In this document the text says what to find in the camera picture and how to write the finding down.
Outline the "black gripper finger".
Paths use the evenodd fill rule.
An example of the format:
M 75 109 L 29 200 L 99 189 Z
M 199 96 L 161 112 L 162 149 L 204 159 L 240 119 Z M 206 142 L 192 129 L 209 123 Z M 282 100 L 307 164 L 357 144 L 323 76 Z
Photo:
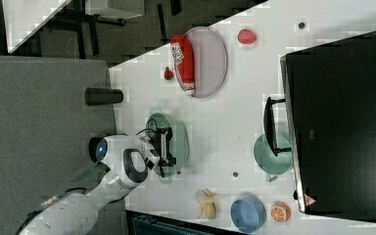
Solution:
M 165 128 L 157 128 L 157 133 L 164 134 L 165 136 L 170 135 L 172 136 L 172 128 L 171 127 L 165 127 Z
M 173 167 L 176 165 L 176 158 L 170 158 L 170 159 L 161 159 L 159 160 L 159 166 L 167 166 L 167 167 Z

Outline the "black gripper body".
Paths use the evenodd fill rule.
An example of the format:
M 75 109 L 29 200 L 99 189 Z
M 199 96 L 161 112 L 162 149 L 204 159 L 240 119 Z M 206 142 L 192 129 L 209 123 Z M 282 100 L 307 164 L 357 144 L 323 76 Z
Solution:
M 166 136 L 161 133 L 156 133 L 152 139 L 152 145 L 160 156 L 159 163 L 166 165 L 168 163 Z

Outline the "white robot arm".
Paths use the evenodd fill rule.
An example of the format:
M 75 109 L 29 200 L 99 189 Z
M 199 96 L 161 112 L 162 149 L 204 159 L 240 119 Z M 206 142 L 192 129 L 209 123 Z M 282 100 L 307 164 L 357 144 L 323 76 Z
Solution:
M 16 235 L 87 235 L 107 204 L 126 197 L 156 166 L 167 162 L 169 127 L 146 128 L 145 135 L 95 138 L 90 156 L 107 172 L 90 192 L 66 190 L 42 203 L 27 216 Z

